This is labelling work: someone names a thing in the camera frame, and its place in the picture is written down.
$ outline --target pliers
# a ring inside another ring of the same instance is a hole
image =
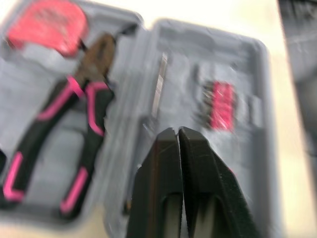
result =
[[[77,71],[55,86],[16,149],[3,184],[6,201],[14,204],[22,202],[46,137],[66,111],[86,95],[88,132],[76,176],[59,207],[63,216],[73,216],[78,212],[94,172],[97,152],[104,140],[106,109],[114,98],[106,75],[115,54],[115,41],[111,34],[104,33],[86,49]]]

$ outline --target gray plastic case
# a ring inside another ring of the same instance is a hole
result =
[[[31,1],[20,5],[2,27],[1,36]],[[106,119],[107,135],[96,172],[79,218],[105,205],[105,228],[113,238],[125,237],[128,217],[122,214],[129,173],[140,138],[140,125],[150,117],[162,53],[167,72],[156,133],[180,126],[200,131],[236,175],[254,220],[264,237],[281,237],[277,186],[275,130],[267,52],[258,40],[174,20],[160,20],[151,31],[138,14],[91,2],[74,0],[87,15],[88,45],[103,31],[115,33],[138,22],[134,37],[122,37],[109,74],[116,98]],[[65,59],[57,52],[29,44],[22,51],[5,41],[0,48],[0,146],[9,159],[22,134],[50,89],[74,71],[82,54]],[[203,84],[225,81],[234,85],[235,121],[232,132],[206,128]],[[80,102],[53,130],[33,173],[25,201],[1,211],[1,219],[17,219],[32,226],[65,229],[71,224],[55,215],[74,176],[83,134],[85,102]],[[141,146],[146,153],[151,143]]]

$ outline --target black and pink handle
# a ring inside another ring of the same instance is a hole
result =
[[[95,169],[95,160],[105,137],[106,108],[114,98],[104,82],[90,83],[86,87],[88,109],[88,132],[75,176],[68,193],[60,204],[62,216],[76,216],[87,193]]]
[[[65,200],[61,203],[60,211],[62,214],[70,214],[80,204],[94,170],[97,151],[103,141],[104,117],[106,108],[113,99],[113,92],[104,82],[91,83],[84,92],[71,76],[56,85],[45,106],[18,145],[3,184],[3,194],[7,201],[19,203],[23,200],[43,142],[65,112],[84,93],[88,98],[88,134],[85,138],[78,174]]]

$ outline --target table surface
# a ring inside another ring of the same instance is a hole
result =
[[[285,236],[317,237],[313,176],[304,153],[298,103],[277,0],[95,0],[138,12],[151,28],[159,18],[173,18],[260,39],[269,51],[275,109],[279,187]],[[1,1],[0,22],[19,0]],[[8,238],[106,238],[104,208],[97,207],[81,226],[67,232],[37,230],[18,224],[0,225]]]

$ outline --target pink tape measure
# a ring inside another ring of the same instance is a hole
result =
[[[87,18],[78,5],[67,0],[40,0],[14,23],[7,39],[18,49],[35,43],[72,56],[87,33]]]

